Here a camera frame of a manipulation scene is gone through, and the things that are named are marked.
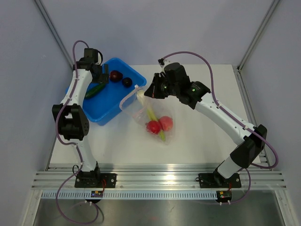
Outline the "dark red onion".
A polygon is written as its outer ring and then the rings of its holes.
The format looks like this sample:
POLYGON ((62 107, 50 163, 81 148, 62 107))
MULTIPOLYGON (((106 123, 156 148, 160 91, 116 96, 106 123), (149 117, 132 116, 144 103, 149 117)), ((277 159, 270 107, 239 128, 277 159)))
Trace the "dark red onion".
POLYGON ((110 81, 111 82, 120 82, 123 79, 123 74, 117 70, 110 72, 110 81))

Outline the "green cucumber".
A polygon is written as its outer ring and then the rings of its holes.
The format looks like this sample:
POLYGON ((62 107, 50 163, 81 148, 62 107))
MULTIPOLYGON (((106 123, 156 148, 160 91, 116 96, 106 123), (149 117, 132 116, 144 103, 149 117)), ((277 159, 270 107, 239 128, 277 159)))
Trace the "green cucumber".
POLYGON ((91 99, 91 98, 93 98, 99 92, 101 92, 105 87, 106 87, 106 84, 100 83, 100 84, 97 84, 96 86, 90 88, 89 90, 87 90, 87 92, 85 94, 85 99, 91 99))

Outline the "dark purple plum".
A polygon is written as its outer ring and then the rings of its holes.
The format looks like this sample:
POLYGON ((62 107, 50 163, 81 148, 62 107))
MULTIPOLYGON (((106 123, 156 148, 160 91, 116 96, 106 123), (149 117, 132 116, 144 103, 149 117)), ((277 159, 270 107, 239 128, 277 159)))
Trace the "dark purple plum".
POLYGON ((122 80, 122 84, 123 84, 124 87, 129 88, 129 87, 132 86, 133 82, 132 82, 131 78, 125 77, 125 78, 122 80))

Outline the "white green leek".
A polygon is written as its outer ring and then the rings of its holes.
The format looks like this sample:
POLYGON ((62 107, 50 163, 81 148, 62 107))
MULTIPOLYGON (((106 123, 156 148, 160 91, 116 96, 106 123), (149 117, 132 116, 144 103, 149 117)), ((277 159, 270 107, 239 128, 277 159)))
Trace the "white green leek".
MULTIPOLYGON (((148 99, 144 95, 144 91, 142 89, 137 91, 136 97, 137 97, 138 101, 142 104, 142 106, 144 108, 146 108, 146 113, 147 113, 147 116, 150 119, 150 121, 151 120, 158 121, 158 118, 156 117, 156 115, 151 107, 151 104, 149 103, 148 99)), ((162 127, 161 127, 161 131, 157 135, 160 137, 161 141, 163 141, 163 142, 166 141, 166 137, 165 137, 162 127)))

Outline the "clear pink-dotted zip bag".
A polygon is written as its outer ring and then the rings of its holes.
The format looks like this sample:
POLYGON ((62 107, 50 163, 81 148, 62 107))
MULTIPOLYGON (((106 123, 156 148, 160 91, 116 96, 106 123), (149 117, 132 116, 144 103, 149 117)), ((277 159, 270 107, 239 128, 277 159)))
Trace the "clear pink-dotted zip bag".
POLYGON ((175 131, 171 110, 158 99, 144 95, 145 86, 135 85, 134 89, 120 102, 121 111, 129 115, 140 127, 163 144, 169 144, 175 131))

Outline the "red apple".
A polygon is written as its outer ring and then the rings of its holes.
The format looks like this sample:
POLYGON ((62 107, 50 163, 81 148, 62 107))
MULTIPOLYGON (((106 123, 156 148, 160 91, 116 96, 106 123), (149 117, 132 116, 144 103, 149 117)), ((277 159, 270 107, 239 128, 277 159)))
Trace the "red apple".
POLYGON ((173 119, 169 116, 162 116, 158 121, 164 131, 170 131, 173 128, 173 119))

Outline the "red pomegranate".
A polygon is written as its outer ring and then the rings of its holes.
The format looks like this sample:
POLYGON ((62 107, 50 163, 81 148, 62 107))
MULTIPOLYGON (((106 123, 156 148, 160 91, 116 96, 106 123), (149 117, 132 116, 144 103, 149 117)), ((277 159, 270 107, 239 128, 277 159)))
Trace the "red pomegranate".
POLYGON ((149 133, 157 135, 161 131, 161 125, 158 121, 151 120, 146 124, 146 130, 149 133))

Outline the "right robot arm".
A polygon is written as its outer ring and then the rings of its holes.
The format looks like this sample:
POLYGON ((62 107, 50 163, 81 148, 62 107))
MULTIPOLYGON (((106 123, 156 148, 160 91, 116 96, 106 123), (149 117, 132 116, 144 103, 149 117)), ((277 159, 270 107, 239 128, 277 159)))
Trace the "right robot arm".
POLYGON ((185 68, 179 63, 159 60, 162 68, 155 73, 145 96, 165 99, 175 96, 184 105, 202 113, 226 132, 237 147, 230 153, 205 183, 211 187, 225 187, 240 169, 248 168, 264 149, 267 129, 254 126, 235 116, 213 96, 213 90, 199 81, 190 81, 185 68))

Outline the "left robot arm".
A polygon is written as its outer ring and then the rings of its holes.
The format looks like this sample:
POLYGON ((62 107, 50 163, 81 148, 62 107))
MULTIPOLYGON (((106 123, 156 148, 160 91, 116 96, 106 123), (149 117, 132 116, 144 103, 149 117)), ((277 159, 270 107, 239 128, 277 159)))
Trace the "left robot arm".
POLYGON ((88 86, 92 82, 108 82, 108 75, 102 72, 103 56, 99 50, 85 48, 84 56, 75 61, 72 81, 68 91, 58 105, 53 105, 52 114, 59 142, 70 145, 79 157, 78 171, 75 172, 75 187, 97 187, 101 173, 86 136, 89 132, 89 120, 82 106, 88 86))

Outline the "blue plastic bin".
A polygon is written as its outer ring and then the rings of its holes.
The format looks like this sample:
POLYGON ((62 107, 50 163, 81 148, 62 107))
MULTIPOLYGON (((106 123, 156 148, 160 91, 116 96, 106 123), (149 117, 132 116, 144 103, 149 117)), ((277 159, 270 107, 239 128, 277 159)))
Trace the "blue plastic bin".
POLYGON ((105 63, 108 65, 109 72, 122 73, 124 78, 128 77, 132 80, 132 85, 127 88, 121 81, 110 81, 96 96, 83 101, 82 109, 86 117, 100 126, 105 125, 121 112, 119 108, 121 100, 134 90, 135 85, 141 87, 147 83, 145 77, 119 58, 111 58, 105 63))

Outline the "left aluminium frame post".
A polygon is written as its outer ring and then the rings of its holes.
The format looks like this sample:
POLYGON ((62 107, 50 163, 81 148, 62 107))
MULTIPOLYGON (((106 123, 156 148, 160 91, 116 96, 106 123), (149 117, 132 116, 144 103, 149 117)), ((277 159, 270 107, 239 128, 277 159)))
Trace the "left aluminium frame post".
POLYGON ((68 66, 72 69, 72 67, 73 67, 72 58, 71 58, 69 52, 67 51, 67 48, 65 47, 44 3, 41 0, 33 0, 33 2, 35 3, 38 11, 40 12, 44 22, 46 23, 46 25, 51 33, 52 37, 54 38, 57 46, 59 47, 61 53, 63 54, 68 66))

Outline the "aluminium frame post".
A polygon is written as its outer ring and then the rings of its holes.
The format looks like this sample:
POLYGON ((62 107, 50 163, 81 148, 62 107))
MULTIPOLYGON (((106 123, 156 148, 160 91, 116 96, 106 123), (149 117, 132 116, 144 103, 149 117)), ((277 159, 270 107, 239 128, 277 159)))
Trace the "aluminium frame post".
POLYGON ((57 46, 59 47, 61 53, 63 54, 68 66, 72 69, 72 67, 73 67, 72 58, 71 58, 69 52, 67 51, 67 48, 65 47, 44 3, 41 0, 33 0, 33 2, 35 3, 38 11, 40 12, 44 22, 46 23, 46 25, 51 33, 52 37, 54 38, 57 46))
POLYGON ((248 59, 250 58, 252 52, 254 51, 255 47, 259 43, 261 36, 263 35, 265 29, 267 28, 271 18, 273 17, 274 13, 276 12, 278 6, 280 5, 281 0, 273 0, 270 4, 268 10, 266 11, 259 27, 257 28, 246 52, 244 53, 240 63, 238 64, 238 72, 241 73, 244 66, 246 65, 248 59))

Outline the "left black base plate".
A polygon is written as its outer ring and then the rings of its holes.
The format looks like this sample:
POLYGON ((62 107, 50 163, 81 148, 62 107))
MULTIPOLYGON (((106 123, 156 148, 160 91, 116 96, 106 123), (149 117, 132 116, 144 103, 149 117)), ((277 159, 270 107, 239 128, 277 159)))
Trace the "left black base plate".
POLYGON ((117 174, 115 173, 100 173, 80 172, 76 176, 75 188, 115 188, 117 174))

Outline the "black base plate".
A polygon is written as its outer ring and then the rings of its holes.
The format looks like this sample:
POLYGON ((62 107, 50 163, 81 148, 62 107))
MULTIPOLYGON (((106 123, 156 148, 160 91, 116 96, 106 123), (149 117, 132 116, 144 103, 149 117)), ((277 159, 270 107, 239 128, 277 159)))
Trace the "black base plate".
POLYGON ((199 173, 196 177, 200 188, 241 188, 240 176, 234 173, 230 178, 223 178, 218 173, 199 173))
POLYGON ((76 176, 75 188, 115 188, 117 174, 115 173, 100 173, 80 172, 76 176))

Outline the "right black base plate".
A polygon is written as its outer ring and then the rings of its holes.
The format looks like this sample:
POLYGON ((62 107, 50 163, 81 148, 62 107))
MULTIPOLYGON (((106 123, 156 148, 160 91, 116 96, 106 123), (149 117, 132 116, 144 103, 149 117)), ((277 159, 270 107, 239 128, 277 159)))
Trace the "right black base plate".
POLYGON ((196 177, 200 188, 241 188, 240 176, 234 173, 230 178, 223 178, 218 173, 199 173, 196 177))

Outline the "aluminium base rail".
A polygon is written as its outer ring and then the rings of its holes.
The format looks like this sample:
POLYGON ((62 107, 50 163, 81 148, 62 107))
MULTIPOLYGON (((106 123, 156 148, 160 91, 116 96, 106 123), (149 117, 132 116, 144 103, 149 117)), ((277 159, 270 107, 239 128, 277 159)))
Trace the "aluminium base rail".
MULTIPOLYGON (((198 190, 199 173, 210 173, 214 164, 100 164, 101 172, 117 175, 116 190, 198 190)), ((72 164, 50 164, 46 171, 36 172, 32 189, 56 189, 63 181, 64 189, 73 189, 72 164)), ((242 189, 285 190, 282 172, 250 167, 239 172, 242 189)))

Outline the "right side aluminium rail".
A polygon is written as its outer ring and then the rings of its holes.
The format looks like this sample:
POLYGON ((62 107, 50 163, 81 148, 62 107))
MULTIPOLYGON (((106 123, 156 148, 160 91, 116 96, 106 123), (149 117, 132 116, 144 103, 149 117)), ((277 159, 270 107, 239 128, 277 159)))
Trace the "right side aluminium rail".
MULTIPOLYGON (((256 121, 254 112, 253 112, 253 108, 251 105, 251 101, 250 101, 250 97, 247 91, 247 87, 246 84, 243 80, 243 77, 241 75, 241 73, 238 70, 237 66, 233 66, 233 71, 236 77, 236 81, 238 84, 238 88, 239 88, 239 92, 241 94, 242 100, 243 100, 243 104, 244 104, 244 108, 246 111, 246 115, 248 118, 248 121, 251 122, 253 125, 257 126, 258 123, 256 121)), ((259 158, 260 158, 260 165, 263 165, 265 167, 270 167, 271 163, 269 160, 269 152, 265 150, 265 148, 261 151, 261 153, 259 154, 259 158)))

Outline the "right aluminium frame post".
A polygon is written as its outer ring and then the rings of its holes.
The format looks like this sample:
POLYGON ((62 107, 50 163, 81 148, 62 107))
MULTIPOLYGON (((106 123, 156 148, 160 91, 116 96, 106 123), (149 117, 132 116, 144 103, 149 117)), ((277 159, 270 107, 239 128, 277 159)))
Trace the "right aluminium frame post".
POLYGON ((259 27, 257 28, 246 52, 244 53, 240 63, 238 64, 238 72, 241 73, 244 66, 246 65, 248 59, 250 58, 252 52, 254 51, 255 47, 259 43, 261 36, 263 35, 265 29, 267 28, 271 18, 273 17, 274 13, 276 12, 278 6, 280 5, 281 0, 273 0, 270 4, 268 10, 266 11, 259 27))

